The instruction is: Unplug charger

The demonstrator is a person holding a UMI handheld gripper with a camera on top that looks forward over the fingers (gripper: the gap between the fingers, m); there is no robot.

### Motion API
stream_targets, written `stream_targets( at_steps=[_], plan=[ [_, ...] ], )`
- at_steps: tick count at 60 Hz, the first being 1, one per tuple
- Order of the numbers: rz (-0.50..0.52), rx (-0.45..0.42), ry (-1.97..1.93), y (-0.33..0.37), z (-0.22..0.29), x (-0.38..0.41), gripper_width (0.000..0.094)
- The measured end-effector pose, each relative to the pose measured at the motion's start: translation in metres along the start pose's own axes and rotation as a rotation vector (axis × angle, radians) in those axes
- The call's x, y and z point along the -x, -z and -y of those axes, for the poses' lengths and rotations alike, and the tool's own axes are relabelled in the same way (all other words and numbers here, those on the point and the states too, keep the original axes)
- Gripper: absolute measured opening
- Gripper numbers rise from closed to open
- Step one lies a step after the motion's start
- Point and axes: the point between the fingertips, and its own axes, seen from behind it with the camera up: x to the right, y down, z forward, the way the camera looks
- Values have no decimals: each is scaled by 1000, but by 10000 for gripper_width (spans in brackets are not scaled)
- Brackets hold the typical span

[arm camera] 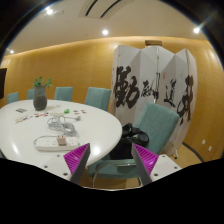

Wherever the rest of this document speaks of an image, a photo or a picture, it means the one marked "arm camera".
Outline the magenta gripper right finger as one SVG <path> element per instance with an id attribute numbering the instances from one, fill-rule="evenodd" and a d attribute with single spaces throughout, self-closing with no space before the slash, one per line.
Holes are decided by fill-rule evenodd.
<path id="1" fill-rule="evenodd" d="M 150 175 L 159 156 L 137 144 L 132 145 L 131 154 L 135 160 L 142 184 L 150 184 Z"/>

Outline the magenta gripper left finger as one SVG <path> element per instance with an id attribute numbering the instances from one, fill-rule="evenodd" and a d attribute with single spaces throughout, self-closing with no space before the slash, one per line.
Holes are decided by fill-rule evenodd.
<path id="1" fill-rule="evenodd" d="M 71 172 L 70 181 L 72 183 L 74 184 L 80 183 L 89 155 L 90 155 L 89 143 L 79 146 L 78 148 L 64 155 L 64 160 Z"/>

